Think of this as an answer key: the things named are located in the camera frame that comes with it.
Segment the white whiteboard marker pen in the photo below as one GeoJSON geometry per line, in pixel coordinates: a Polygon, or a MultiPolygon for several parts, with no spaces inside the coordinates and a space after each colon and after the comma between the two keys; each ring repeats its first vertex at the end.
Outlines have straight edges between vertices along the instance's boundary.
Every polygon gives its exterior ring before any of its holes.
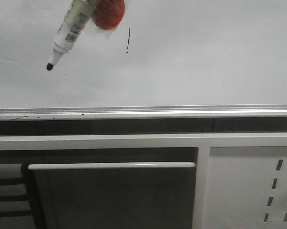
{"type": "Polygon", "coordinates": [[[52,70],[60,58],[74,46],[84,27],[91,19],[97,0],[73,0],[53,40],[53,51],[48,59],[47,70],[52,70]]]}

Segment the white metal table frame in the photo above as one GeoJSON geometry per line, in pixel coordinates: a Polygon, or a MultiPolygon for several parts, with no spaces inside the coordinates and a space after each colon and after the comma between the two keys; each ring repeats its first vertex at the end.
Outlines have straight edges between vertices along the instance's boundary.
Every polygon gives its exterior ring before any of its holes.
{"type": "Polygon", "coordinates": [[[0,136],[0,150],[196,147],[199,168],[193,215],[195,229],[202,229],[203,220],[206,218],[205,200],[210,149],[274,146],[287,146],[287,133],[0,136]]]}

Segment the black chair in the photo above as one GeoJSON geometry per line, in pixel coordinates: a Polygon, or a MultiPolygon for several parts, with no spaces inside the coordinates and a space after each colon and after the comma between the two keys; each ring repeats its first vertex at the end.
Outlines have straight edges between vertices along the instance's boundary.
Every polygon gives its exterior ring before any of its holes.
{"type": "Polygon", "coordinates": [[[28,164],[0,164],[0,229],[46,229],[33,172],[28,164]]]}

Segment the red round magnet with tape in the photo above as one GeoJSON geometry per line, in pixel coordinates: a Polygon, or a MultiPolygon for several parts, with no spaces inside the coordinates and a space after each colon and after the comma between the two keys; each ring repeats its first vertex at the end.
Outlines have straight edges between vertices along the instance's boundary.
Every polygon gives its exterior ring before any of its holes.
{"type": "Polygon", "coordinates": [[[124,0],[95,0],[95,3],[85,32],[110,39],[124,18],[127,4],[124,0]]]}

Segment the white perforated metal panel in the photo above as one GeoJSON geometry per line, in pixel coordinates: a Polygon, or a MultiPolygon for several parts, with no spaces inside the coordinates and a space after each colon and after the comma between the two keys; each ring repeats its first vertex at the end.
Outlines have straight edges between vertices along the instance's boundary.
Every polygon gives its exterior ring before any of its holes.
{"type": "Polygon", "coordinates": [[[213,147],[204,229],[287,229],[287,147],[213,147]]]}

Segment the white whiteboard with aluminium frame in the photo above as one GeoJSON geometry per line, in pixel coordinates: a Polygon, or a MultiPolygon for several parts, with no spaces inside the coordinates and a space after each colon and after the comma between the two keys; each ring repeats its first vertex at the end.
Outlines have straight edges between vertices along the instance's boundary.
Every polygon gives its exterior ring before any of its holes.
{"type": "Polygon", "coordinates": [[[287,117],[287,0],[130,0],[46,69],[68,0],[0,0],[0,119],[287,117]]]}

